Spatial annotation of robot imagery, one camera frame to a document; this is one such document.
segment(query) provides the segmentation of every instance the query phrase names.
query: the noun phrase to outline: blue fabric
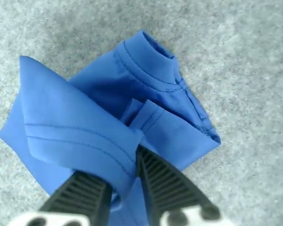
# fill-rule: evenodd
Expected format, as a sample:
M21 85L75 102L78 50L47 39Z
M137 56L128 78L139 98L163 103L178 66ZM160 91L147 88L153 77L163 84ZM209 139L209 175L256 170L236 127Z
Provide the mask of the blue fabric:
M178 169L220 145L175 56L140 31L66 81L20 57L21 88L0 137L52 194L74 170L114 188L110 226L147 225L139 144Z

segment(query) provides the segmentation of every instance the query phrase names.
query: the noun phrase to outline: stitching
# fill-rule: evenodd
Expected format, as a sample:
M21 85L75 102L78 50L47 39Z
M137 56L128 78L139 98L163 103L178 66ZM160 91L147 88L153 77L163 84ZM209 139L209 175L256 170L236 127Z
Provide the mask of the stitching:
M157 112L157 110L159 109L159 106L157 106L157 108L155 109L155 111L149 116L149 118L144 122L144 124L141 126L140 130L142 131L142 129L145 127L145 125L147 124L147 122L153 117L153 115Z
M115 51L116 55L118 56L118 58L120 59L120 62L121 64L125 67L125 69L136 79L138 80L139 82L141 82L142 84L144 84L146 87L150 87L158 92L162 92L162 93L172 93L172 92L175 92L175 91L178 91L178 90L183 90L183 88L178 88L178 89L168 89L168 90L159 90L147 83L145 83L143 80L141 80L140 78L138 78L136 75L134 75L130 70L129 68L125 65L125 63L123 62L121 56L119 55L119 53L117 51Z
M147 128L147 130L144 131L144 134L146 134L149 131L149 129L158 121L158 119L160 119L160 117L164 114L164 112L165 112L165 109L163 109L163 111L160 114L160 116Z
M100 149L98 147L88 145L88 144L84 144L84 143L75 142L75 141L68 141L68 140L47 139L47 138L43 138L43 137L33 137L33 136L27 136L27 137L33 138L33 139L38 139L38 140L55 141L55 142L60 142L60 143L81 145L81 146L90 147L90 148L93 148L95 150L101 151L104 154L108 155L110 158L112 158L123 169L123 171L127 174L128 177L131 177L130 173L124 168L124 166L114 156L112 156L110 153L108 153L108 152L106 152L103 149Z
M132 61L136 64L136 66L139 67L139 69L141 69L143 72L145 72L145 71L136 63L136 61L131 57L129 51L127 50L126 43L123 42L123 44L124 44L124 49L126 50L126 52L127 52L127 54L129 55L129 57L132 59ZM170 84L170 85L178 85L178 83L170 83L170 82L165 82L165 81L159 80L158 78L153 77L153 76L150 75L149 73L146 73L146 74L149 75L151 78L154 78L154 79L156 79L156 80L158 80L158 81L160 81L160 82L162 82L162 83Z
M34 124L34 123L26 123L25 124L26 126L43 126L43 127L53 127L53 128L58 128L58 129L76 129L76 130L80 130L80 131L83 131L83 132L87 132L87 133L91 133L91 134L95 134L95 135L98 135L104 139L106 139L107 141L111 142L112 144L114 144L116 147L118 147L120 150L123 151L123 153L132 161L134 162L134 160L131 158L131 156L128 154L127 151L125 151L123 148L121 148L117 143L115 143L114 141L112 141L111 139L109 139L108 137L96 132L96 131L93 131L93 130L90 130L90 129L84 129L84 128L80 128L80 127L72 127L72 126L58 126L58 125L47 125L47 124Z

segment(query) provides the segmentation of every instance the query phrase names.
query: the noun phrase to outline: screw hole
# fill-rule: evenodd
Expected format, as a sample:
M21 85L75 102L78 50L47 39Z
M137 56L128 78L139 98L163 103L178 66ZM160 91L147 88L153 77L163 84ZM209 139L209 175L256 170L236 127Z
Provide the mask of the screw hole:
M32 219L27 226L45 226L46 220L44 218Z

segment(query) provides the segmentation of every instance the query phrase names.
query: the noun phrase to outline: clothing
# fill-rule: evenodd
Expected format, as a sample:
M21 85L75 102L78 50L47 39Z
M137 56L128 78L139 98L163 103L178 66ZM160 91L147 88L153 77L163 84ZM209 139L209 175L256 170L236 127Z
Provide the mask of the clothing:
M21 88L0 137L48 193L74 170L109 182L109 225L146 225L139 144L183 170L220 137L179 72L178 61L140 31L66 81L20 57Z

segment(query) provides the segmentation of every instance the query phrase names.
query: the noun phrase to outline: gray carpet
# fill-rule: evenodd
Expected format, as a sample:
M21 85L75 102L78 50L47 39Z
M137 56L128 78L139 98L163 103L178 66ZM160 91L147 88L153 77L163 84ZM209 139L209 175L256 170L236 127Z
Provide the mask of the gray carpet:
M283 0L137 2L1 0L0 128L19 55L68 78L145 29L178 56L223 139L185 173L238 225L283 226ZM46 197L0 140L0 226Z

